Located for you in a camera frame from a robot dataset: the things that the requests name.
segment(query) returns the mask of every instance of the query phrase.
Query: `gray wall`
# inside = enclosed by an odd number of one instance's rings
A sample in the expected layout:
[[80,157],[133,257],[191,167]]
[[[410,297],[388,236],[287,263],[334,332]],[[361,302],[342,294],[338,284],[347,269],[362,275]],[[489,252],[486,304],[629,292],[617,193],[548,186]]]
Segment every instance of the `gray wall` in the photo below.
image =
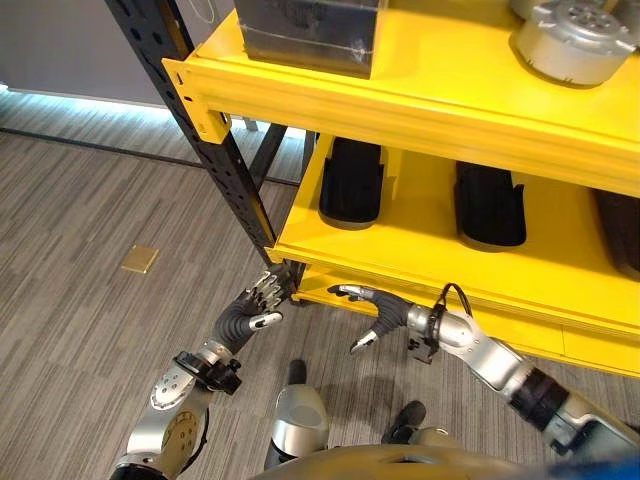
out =
[[[0,81],[10,88],[160,104],[103,0],[4,0]],[[194,0],[205,16],[206,0]],[[233,0],[219,0],[220,16]],[[178,0],[195,44],[212,27]]]

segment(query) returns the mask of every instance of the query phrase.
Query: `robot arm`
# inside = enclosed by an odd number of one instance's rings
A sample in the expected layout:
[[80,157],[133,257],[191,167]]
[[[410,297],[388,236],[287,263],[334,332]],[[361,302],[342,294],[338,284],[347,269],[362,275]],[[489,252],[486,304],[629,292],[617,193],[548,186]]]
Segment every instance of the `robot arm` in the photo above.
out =
[[509,346],[485,335],[470,315],[471,309],[461,290],[459,294],[468,313],[449,312],[446,302],[439,301],[428,308],[357,285],[336,285],[329,291],[348,295],[352,301],[370,301],[378,307],[378,320],[353,344],[352,353],[394,328],[407,326],[409,349],[414,355],[420,357],[420,352],[426,351],[422,359],[430,363],[441,348],[460,358],[476,377],[542,432],[544,440],[559,454],[570,452],[580,461],[594,461],[640,448],[640,435],[631,427],[564,388]]
[[273,309],[290,293],[287,268],[271,267],[225,309],[198,352],[173,359],[152,388],[111,480],[173,480],[189,467],[204,446],[214,393],[232,395],[240,386],[241,365],[233,355],[255,332],[282,320]]

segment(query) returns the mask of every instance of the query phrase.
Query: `black shoe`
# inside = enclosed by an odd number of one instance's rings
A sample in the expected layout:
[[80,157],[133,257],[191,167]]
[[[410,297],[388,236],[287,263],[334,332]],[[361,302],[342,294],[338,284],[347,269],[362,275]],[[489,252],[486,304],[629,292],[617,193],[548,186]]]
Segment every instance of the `black shoe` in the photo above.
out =
[[415,430],[418,429],[427,409],[422,402],[413,400],[400,410],[394,424],[382,436],[382,443],[407,444]]

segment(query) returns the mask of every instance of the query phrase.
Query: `black foot pad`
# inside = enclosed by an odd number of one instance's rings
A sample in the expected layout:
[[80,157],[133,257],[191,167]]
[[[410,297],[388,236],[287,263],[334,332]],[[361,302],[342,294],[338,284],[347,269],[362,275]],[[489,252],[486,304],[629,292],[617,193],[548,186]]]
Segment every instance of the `black foot pad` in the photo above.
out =
[[287,385],[304,385],[307,383],[307,365],[299,358],[289,362]]
[[593,190],[616,268],[640,281],[640,198]]
[[455,188],[458,231],[465,243],[483,251],[501,251],[527,239],[524,185],[511,172],[458,162]]
[[380,213],[383,174],[379,145],[336,138],[331,158],[324,163],[323,220],[338,228],[370,226]]

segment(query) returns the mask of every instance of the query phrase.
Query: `yellow shelving unit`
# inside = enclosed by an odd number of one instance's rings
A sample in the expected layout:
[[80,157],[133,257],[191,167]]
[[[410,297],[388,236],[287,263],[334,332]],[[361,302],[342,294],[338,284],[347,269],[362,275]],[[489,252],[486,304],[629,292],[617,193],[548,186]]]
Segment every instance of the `yellow shelving unit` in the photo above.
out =
[[203,140],[230,112],[640,196],[640,57],[568,88],[522,64],[520,24],[506,0],[391,0],[366,80],[250,60],[232,13],[164,65]]
[[[322,132],[269,255],[307,264],[298,298],[368,284],[429,304],[463,286],[478,321],[516,348],[640,376],[640,284],[611,265],[587,187],[640,197],[640,56],[591,89],[533,74],[514,53],[506,0],[391,0],[369,80],[250,60],[232,13],[183,62],[163,61],[198,135],[219,112]],[[380,217],[345,231],[318,215],[333,136],[384,145]],[[527,242],[483,253],[456,234],[455,160],[525,184]]]
[[[515,174],[525,185],[527,242],[511,252],[479,252],[457,237],[455,162],[385,148],[378,220],[364,230],[343,230],[318,214],[332,141],[320,137],[269,251],[275,261],[310,265],[298,298],[374,313],[326,289],[356,282],[431,304],[445,283],[455,281],[491,335],[530,353],[640,375],[639,285],[611,265],[588,188]],[[603,340],[606,354],[581,348],[575,335]]]

